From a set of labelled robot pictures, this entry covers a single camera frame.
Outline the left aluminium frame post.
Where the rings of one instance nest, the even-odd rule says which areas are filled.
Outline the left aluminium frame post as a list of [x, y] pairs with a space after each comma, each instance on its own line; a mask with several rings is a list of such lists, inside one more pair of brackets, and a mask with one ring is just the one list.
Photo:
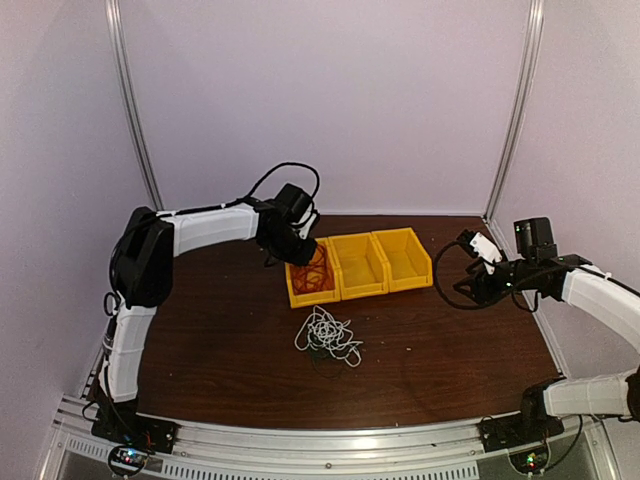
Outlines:
[[151, 162], [138, 102], [136, 99], [128, 59], [120, 2], [118, 0], [106, 0], [104, 4], [107, 28], [114, 54], [116, 75], [121, 91], [125, 119], [131, 136], [135, 158], [151, 206], [156, 210], [163, 210], [164, 202], [162, 200], [159, 183]]

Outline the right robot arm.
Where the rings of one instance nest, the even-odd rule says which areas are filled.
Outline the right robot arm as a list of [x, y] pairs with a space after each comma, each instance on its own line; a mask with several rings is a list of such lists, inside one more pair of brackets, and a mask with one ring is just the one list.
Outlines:
[[[534, 303], [552, 298], [598, 320], [639, 348], [639, 292], [589, 260], [558, 253], [551, 222], [534, 217], [514, 223], [519, 257], [505, 258], [502, 250], [480, 232], [465, 230], [451, 244], [474, 262], [453, 289], [471, 301], [464, 310], [488, 308], [517, 293], [531, 291]], [[523, 394], [523, 406], [513, 419], [519, 440], [535, 440], [551, 424], [551, 417], [594, 415], [639, 420], [639, 369], [591, 378], [553, 381]]]

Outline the aluminium front rail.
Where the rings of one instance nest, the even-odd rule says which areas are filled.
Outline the aluminium front rail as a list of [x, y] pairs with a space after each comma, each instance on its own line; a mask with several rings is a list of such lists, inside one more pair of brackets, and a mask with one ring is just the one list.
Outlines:
[[[94, 406], [63, 396], [35, 479], [71, 477], [71, 460], [88, 460], [91, 478], [118, 479], [106, 465], [114, 443], [91, 435]], [[165, 434], [171, 453], [157, 452], [132, 479], [622, 479], [603, 422], [563, 420], [546, 444], [488, 451], [479, 424], [489, 417], [413, 427], [284, 430], [177, 424]], [[549, 448], [551, 471], [520, 473], [524, 450]]]

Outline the circuit board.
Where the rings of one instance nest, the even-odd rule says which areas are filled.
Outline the circuit board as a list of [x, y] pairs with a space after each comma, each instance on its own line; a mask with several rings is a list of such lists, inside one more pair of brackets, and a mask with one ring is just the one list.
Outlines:
[[107, 455], [107, 465], [119, 476], [140, 473], [147, 465], [151, 454], [126, 445], [115, 446]]
[[547, 468], [550, 460], [549, 449], [540, 446], [509, 453], [512, 468], [519, 474], [533, 476]]

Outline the right circuit board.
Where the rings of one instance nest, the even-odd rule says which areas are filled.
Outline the right circuit board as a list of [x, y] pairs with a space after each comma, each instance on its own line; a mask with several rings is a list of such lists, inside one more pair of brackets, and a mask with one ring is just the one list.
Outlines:
[[549, 449], [540, 446], [509, 453], [512, 468], [519, 474], [533, 476], [547, 468], [550, 460]]

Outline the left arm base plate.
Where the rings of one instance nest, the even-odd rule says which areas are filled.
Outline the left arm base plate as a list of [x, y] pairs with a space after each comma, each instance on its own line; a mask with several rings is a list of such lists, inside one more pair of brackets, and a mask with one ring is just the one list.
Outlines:
[[177, 430], [175, 422], [137, 416], [129, 426], [124, 426], [118, 420], [109, 423], [100, 419], [91, 427], [91, 434], [138, 450], [171, 454]]

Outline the yellow three-compartment bin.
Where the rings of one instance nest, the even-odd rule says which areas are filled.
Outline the yellow three-compartment bin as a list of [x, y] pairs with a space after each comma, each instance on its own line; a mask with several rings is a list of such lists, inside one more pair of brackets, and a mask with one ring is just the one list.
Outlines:
[[293, 309], [433, 285], [431, 258], [411, 228], [330, 236], [317, 243], [307, 266], [285, 266]]

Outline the left circuit board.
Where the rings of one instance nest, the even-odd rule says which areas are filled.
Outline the left circuit board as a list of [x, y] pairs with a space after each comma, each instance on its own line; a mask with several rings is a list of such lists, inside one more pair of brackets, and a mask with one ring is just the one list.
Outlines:
[[147, 465], [151, 454], [126, 445], [115, 446], [107, 455], [107, 465], [119, 476], [140, 473]]

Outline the aluminium frame post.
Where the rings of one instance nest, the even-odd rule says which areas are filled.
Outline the aluminium frame post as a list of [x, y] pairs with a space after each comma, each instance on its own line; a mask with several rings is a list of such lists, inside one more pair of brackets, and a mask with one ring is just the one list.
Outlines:
[[159, 183], [151, 162], [138, 102], [136, 99], [128, 59], [120, 2], [118, 0], [106, 0], [104, 4], [107, 28], [114, 54], [116, 75], [121, 91], [125, 119], [131, 136], [135, 158], [151, 206], [156, 210], [163, 210], [164, 202], [162, 200]]
[[488, 224], [495, 218], [500, 199], [506, 186], [509, 170], [515, 158], [519, 136], [524, 125], [526, 106], [531, 95], [539, 61], [544, 29], [544, 12], [545, 2], [543, 0], [531, 0], [529, 2], [529, 13], [526, 22], [521, 63], [511, 114], [498, 168], [484, 213], [484, 220]]

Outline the right aluminium frame post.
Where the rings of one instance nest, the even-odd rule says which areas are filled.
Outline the right aluminium frame post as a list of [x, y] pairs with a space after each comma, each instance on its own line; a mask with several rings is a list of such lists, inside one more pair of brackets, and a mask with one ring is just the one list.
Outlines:
[[515, 158], [519, 136], [524, 125], [526, 106], [531, 95], [539, 61], [544, 29], [544, 12], [545, 2], [543, 0], [531, 0], [529, 2], [529, 13], [526, 22], [521, 63], [511, 114], [498, 168], [484, 213], [484, 220], [488, 224], [495, 218], [500, 199], [506, 186], [509, 170]]

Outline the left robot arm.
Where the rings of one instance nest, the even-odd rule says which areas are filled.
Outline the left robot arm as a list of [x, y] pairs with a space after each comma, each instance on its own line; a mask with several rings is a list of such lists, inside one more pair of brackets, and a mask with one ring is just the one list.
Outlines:
[[254, 240], [276, 260], [307, 265], [317, 242], [310, 235], [318, 213], [314, 198], [285, 184], [259, 200], [252, 194], [226, 204], [175, 211], [137, 208], [110, 259], [109, 317], [96, 402], [106, 429], [123, 444], [144, 433], [136, 415], [138, 372], [151, 322], [173, 288], [174, 260], [200, 248]]

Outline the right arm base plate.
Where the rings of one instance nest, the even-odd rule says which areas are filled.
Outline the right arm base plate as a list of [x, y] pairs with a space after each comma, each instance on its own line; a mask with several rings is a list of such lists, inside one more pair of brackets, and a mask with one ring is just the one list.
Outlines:
[[564, 432], [563, 422], [559, 418], [530, 420], [521, 413], [499, 418], [484, 417], [477, 428], [486, 453], [542, 443]]

